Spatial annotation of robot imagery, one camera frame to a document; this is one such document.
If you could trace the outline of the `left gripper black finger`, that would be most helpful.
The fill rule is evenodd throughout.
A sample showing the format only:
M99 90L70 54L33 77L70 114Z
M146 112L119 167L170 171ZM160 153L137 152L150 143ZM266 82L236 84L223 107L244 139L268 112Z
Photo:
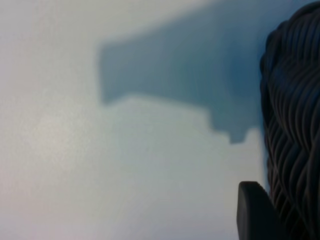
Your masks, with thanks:
M283 240L284 229L263 187L255 181L238 185L236 223L240 240Z

